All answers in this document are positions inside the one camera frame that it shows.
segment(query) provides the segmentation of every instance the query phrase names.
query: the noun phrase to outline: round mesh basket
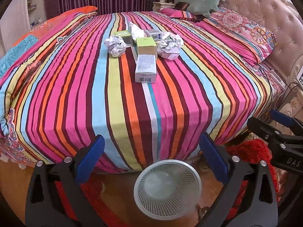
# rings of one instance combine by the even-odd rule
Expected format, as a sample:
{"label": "round mesh basket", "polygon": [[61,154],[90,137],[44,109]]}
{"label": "round mesh basket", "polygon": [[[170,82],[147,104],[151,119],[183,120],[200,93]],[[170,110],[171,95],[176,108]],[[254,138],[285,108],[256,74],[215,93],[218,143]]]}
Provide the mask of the round mesh basket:
{"label": "round mesh basket", "polygon": [[192,211],[201,192],[197,171],[185,162],[168,159],[150,165],[139,175],[134,199],[147,216],[172,220]]}

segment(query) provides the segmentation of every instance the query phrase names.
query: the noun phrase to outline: striped bedspread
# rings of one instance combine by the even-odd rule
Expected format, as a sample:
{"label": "striped bedspread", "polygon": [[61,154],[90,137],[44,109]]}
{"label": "striped bedspread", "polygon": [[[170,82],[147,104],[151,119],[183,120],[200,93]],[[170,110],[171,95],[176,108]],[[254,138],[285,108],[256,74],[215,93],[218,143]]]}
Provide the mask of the striped bedspread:
{"label": "striped bedspread", "polygon": [[[157,60],[155,84],[135,83],[134,49],[113,58],[104,45],[128,21],[184,40],[175,61]],[[96,171],[107,173],[192,157],[203,131],[222,144],[279,94],[214,36],[156,12],[70,16],[23,54],[0,86],[2,152],[31,166],[60,162],[101,134],[106,146]]]}

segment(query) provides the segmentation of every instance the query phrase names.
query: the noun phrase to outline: wooden floor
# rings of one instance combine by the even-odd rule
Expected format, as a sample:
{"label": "wooden floor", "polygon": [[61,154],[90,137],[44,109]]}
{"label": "wooden floor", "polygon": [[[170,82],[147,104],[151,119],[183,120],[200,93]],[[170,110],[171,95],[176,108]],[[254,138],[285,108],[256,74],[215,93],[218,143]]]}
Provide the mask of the wooden floor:
{"label": "wooden floor", "polygon": [[[22,222],[24,222],[25,200],[32,172],[33,168],[28,167],[22,170],[16,163],[0,161],[0,191]],[[211,206],[219,194],[222,184],[216,181],[210,170],[198,172],[202,179],[203,189],[199,204],[201,207]],[[172,221],[158,221],[144,215],[136,206],[133,198],[133,187],[138,175],[139,173],[93,175],[105,185],[105,190],[100,197],[125,223],[133,227],[194,227],[197,224],[196,211]]]}

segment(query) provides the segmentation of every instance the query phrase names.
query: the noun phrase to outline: metal rivet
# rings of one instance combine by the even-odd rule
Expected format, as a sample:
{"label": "metal rivet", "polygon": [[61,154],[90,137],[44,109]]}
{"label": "metal rivet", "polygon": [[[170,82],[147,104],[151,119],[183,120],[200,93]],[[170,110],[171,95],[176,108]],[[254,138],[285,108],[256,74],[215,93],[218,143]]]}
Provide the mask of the metal rivet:
{"label": "metal rivet", "polygon": [[65,163],[70,163],[71,161],[72,161],[72,157],[70,157],[70,156],[67,156],[64,158]]}
{"label": "metal rivet", "polygon": [[240,158],[238,156],[233,156],[231,159],[237,163],[240,161]]}
{"label": "metal rivet", "polygon": [[36,164],[38,167],[42,166],[43,165],[43,161],[42,160],[39,160]]}
{"label": "metal rivet", "polygon": [[261,161],[260,161],[260,164],[261,164],[261,166],[267,166],[267,163],[266,163],[265,160],[261,160]]}

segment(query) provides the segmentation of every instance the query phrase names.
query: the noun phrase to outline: green box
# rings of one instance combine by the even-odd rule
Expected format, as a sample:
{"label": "green box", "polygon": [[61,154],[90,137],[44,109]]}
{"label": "green box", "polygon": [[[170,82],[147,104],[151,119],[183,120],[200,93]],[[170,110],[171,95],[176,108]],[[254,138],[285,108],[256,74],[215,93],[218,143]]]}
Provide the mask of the green box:
{"label": "green box", "polygon": [[128,30],[116,31],[115,36],[122,37],[122,39],[126,43],[127,47],[132,47],[132,37],[131,37],[131,33]]}
{"label": "green box", "polygon": [[137,38],[137,54],[154,55],[158,58],[157,45],[152,37]]}

